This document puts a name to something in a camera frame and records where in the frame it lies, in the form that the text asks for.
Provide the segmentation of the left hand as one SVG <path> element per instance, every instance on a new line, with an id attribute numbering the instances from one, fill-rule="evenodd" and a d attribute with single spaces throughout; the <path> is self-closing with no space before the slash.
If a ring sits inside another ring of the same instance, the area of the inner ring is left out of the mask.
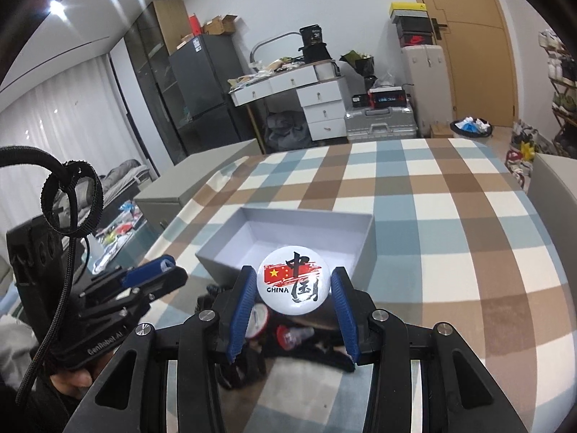
<path id="1" fill-rule="evenodd" d="M 67 397 L 82 399 L 94 383 L 94 375 L 86 368 L 77 371 L 63 371 L 62 369 L 50 375 L 50 381 L 56 390 Z"/>

